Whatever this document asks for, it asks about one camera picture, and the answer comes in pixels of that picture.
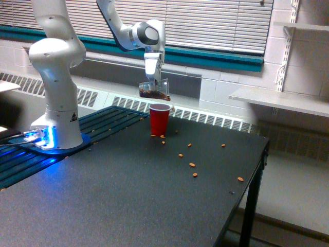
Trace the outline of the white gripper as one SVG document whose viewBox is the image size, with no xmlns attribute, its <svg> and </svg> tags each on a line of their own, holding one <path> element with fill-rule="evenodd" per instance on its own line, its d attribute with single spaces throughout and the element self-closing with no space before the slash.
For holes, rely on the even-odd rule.
<svg viewBox="0 0 329 247">
<path fill-rule="evenodd" d="M 152 90 L 158 91 L 161 80 L 161 67 L 164 64 L 165 54 L 162 51 L 151 51 L 144 54 L 145 75 L 152 82 Z"/>
</svg>

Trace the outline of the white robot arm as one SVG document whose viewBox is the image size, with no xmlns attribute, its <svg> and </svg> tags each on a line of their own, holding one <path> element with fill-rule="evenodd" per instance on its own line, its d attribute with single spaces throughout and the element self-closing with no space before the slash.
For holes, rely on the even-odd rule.
<svg viewBox="0 0 329 247">
<path fill-rule="evenodd" d="M 43 150 L 75 148 L 82 144 L 83 137 L 78 122 L 77 86 L 70 69 L 85 59 L 86 48 L 74 31 L 65 1 L 31 4 L 35 20 L 46 34 L 46 38 L 29 49 L 29 59 L 43 81 L 46 108 L 45 114 L 31 124 L 37 133 L 25 139 Z M 122 23 L 114 1 L 97 1 L 97 5 L 120 49 L 144 49 L 148 80 L 139 85 L 140 96 L 168 100 L 168 82 L 161 77 L 166 43 L 164 23 L 152 19 L 127 26 Z"/>
</svg>

